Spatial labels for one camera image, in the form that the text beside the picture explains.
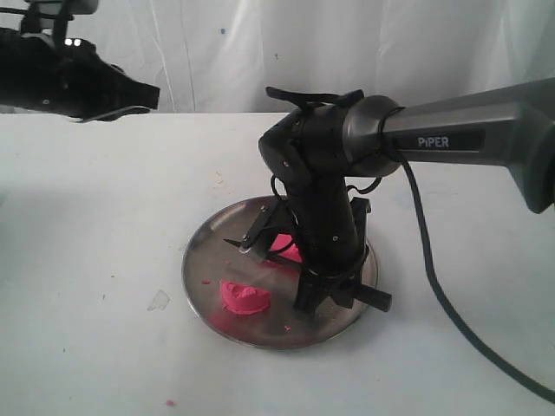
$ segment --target round metal tray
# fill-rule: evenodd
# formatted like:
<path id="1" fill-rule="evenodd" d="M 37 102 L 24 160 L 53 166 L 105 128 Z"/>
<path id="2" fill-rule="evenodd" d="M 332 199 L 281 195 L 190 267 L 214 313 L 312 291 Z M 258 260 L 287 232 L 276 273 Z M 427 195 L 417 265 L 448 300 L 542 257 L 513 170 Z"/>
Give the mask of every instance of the round metal tray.
<path id="1" fill-rule="evenodd" d="M 352 309 L 328 298 L 314 315 L 293 308 L 298 273 L 270 262 L 257 263 L 224 238 L 240 240 L 263 205 L 273 197 L 238 202 L 208 219 L 194 234 L 183 257 L 183 283 L 189 303 L 212 329 L 231 340 L 254 347 L 291 349 L 332 338 L 355 322 L 368 305 L 355 300 Z M 377 262 L 370 247 L 362 283 L 375 287 Z M 222 306 L 220 281 L 248 284 L 271 292 L 271 306 L 255 315 L 239 316 Z"/>

